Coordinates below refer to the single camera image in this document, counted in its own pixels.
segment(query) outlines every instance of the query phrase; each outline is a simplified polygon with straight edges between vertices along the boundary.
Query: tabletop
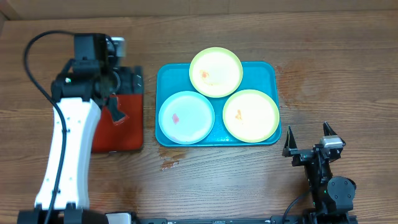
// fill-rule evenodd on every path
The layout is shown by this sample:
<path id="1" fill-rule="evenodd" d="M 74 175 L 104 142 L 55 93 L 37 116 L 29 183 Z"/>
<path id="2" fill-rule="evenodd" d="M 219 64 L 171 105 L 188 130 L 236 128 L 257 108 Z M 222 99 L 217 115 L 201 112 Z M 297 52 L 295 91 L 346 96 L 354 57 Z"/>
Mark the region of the tabletop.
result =
<path id="1" fill-rule="evenodd" d="M 141 218 L 281 215 L 308 189 L 303 167 L 282 157 L 287 126 L 304 149 L 319 142 L 322 122 L 328 121 L 347 142 L 331 170 L 358 186 L 350 214 L 361 223 L 398 219 L 398 11 L 364 11 L 7 21 L 0 36 L 2 223 L 15 223 L 19 210 L 33 208 L 44 178 L 53 112 L 24 73 L 22 51 L 33 36 L 52 29 L 124 37 L 123 65 L 144 70 L 143 150 L 92 155 L 92 209 L 132 210 Z M 190 62 L 213 46 L 274 67 L 279 142 L 166 148 L 156 141 L 157 71 L 167 63 Z M 71 57 L 70 37 L 48 36 L 33 46 L 30 66 L 49 91 Z M 308 199 L 291 212 L 311 206 Z"/>

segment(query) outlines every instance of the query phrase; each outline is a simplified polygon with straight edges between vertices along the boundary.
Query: blue tray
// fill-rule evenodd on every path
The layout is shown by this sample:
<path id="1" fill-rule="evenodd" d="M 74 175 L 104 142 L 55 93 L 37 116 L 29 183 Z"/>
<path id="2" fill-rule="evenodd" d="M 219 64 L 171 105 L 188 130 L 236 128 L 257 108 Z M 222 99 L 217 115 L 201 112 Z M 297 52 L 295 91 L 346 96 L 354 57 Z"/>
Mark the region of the blue tray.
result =
<path id="1" fill-rule="evenodd" d="M 275 133 L 268 139 L 257 142 L 242 142 L 233 137 L 225 128 L 223 122 L 223 108 L 226 100 L 230 97 L 209 98 L 214 107 L 215 123 L 210 134 L 202 141 L 182 145 L 169 140 L 160 130 L 159 110 L 163 102 L 174 93 L 180 91 L 196 91 L 189 79 L 189 63 L 175 63 L 164 65 L 157 74 L 156 84 L 156 114 L 155 114 L 155 136 L 157 141 L 166 147 L 204 147 L 204 146 L 252 146 L 270 145 L 277 142 L 282 134 L 281 123 Z M 242 62 L 243 79 L 236 91 L 259 90 L 269 95 L 279 108 L 278 92 L 276 88 L 275 71 L 266 62 Z"/>

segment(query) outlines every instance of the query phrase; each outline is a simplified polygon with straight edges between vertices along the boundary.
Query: light blue plate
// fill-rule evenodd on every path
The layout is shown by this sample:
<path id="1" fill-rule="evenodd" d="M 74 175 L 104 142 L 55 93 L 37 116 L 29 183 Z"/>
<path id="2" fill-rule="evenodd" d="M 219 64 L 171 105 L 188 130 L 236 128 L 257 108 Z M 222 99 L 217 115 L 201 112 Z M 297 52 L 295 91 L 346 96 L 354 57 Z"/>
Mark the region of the light blue plate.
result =
<path id="1" fill-rule="evenodd" d="M 270 96 L 279 108 L 274 68 L 266 62 L 242 62 L 242 66 L 243 79 L 235 92 L 241 90 L 259 90 Z M 155 136 L 161 145 L 166 147 L 258 146 L 274 144 L 279 140 L 282 135 L 280 122 L 275 133 L 261 142 L 242 142 L 232 136 L 223 122 L 223 108 L 230 95 L 222 98 L 208 98 L 214 108 L 215 122 L 210 134 L 203 140 L 195 144 L 184 145 L 177 144 L 166 137 L 159 126 L 160 107 L 168 97 L 175 93 L 180 91 L 196 92 L 189 79 L 189 67 L 189 63 L 168 64 L 164 65 L 157 74 Z"/>
<path id="2" fill-rule="evenodd" d="M 163 134 L 179 144 L 194 144 L 213 128 L 214 109 L 210 101 L 194 91 L 181 91 L 164 101 L 159 111 Z"/>

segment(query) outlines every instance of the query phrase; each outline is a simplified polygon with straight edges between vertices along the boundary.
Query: red object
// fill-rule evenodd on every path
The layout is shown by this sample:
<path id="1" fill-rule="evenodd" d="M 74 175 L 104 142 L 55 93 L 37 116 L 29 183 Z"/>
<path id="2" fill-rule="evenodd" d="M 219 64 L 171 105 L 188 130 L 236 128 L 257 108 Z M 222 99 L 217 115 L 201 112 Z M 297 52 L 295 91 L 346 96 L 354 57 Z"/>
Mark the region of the red object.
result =
<path id="1" fill-rule="evenodd" d="M 126 116 L 113 122 L 104 107 L 94 135 L 92 152 L 131 151 L 141 149 L 144 143 L 143 95 L 116 95 L 118 110 Z"/>

